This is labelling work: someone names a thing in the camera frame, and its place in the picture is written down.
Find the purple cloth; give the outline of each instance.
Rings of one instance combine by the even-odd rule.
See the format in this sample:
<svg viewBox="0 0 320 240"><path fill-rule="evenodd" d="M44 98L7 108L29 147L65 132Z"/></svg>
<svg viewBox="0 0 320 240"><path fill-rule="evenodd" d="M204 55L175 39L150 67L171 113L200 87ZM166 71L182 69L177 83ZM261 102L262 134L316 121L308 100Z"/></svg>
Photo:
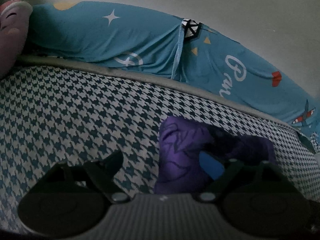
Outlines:
<svg viewBox="0 0 320 240"><path fill-rule="evenodd" d="M276 164L272 142L257 136L233 136L214 125L170 116L159 130L159 177L155 194L200 192L211 181L199 164L204 150L223 160L235 158L247 165L263 160Z"/></svg>

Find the white letter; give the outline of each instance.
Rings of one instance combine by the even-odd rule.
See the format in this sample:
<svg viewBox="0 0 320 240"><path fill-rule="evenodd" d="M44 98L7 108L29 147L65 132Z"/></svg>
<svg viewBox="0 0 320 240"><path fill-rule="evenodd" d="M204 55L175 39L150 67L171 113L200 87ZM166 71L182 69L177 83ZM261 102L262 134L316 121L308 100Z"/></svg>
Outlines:
<svg viewBox="0 0 320 240"><path fill-rule="evenodd" d="M238 68L238 65L237 65L237 64L236 64L235 66L231 65L231 64L229 63L229 59L233 59L235 62L237 62L237 63L239 63L239 64L241 65L241 67L243 68L243 75L242 75L242 77L238 77L238 75L237 75L237 72L241 74L241 70ZM247 69L245 68L245 66L243 65L243 63L242 63L239 59L237 59L236 57L233 57L233 56L231 56L231 55L227 55L225 61L226 61L227 65L228 65L228 67L231 68L231 69L234 71L234 73L235 73L235 79L236 79L237 81L240 81L240 82L243 81L243 80L245 79L245 76L247 75Z"/></svg>
<svg viewBox="0 0 320 240"><path fill-rule="evenodd" d="M228 89L230 89L230 87L232 87L232 79L231 79L231 77L227 74L227 73L223 73L228 79L224 79L223 80L223 84L221 84L222 85L222 87L225 89L225 90L223 90L223 89L220 89L219 90L219 94L220 94L220 96L221 97L223 97L223 95L222 95L222 93L225 93L225 94L227 94L227 95L230 95L231 94L231 92L228 90Z"/></svg>

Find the ribbed gray surface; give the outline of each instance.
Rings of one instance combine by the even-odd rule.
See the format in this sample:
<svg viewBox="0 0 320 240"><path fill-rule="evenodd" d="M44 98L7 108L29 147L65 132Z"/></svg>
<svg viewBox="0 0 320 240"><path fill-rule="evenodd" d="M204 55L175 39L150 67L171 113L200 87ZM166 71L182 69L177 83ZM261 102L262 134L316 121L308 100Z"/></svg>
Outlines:
<svg viewBox="0 0 320 240"><path fill-rule="evenodd" d="M235 240L261 239L230 226L212 204L190 194L136 195L130 203L113 205L103 220L70 240Z"/></svg>

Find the bed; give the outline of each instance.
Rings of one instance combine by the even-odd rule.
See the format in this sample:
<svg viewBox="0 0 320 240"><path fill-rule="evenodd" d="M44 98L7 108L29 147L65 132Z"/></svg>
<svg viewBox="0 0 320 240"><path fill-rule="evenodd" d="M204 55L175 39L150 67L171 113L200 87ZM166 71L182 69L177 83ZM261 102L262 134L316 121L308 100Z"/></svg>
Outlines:
<svg viewBox="0 0 320 240"><path fill-rule="evenodd" d="M307 199L320 201L320 168L313 153L281 121L160 77L55 58L30 56L20 62L23 66L0 81L3 229L23 232L19 200L60 161L75 165L121 149L124 166L116 184L130 196L152 192L158 129L169 115L269 138L283 174Z"/></svg>
<svg viewBox="0 0 320 240"><path fill-rule="evenodd" d="M35 5L26 53L148 73L257 109L320 143L320 102L276 66L193 19L132 5Z"/></svg>

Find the stuffed animal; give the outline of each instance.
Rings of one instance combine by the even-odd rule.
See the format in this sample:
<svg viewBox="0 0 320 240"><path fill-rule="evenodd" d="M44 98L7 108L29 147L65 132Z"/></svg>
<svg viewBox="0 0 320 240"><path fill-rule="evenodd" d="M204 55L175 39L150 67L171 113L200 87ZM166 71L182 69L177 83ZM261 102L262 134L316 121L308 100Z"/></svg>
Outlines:
<svg viewBox="0 0 320 240"><path fill-rule="evenodd" d="M0 78L13 67L26 42L32 6L12 0L0 6Z"/></svg>

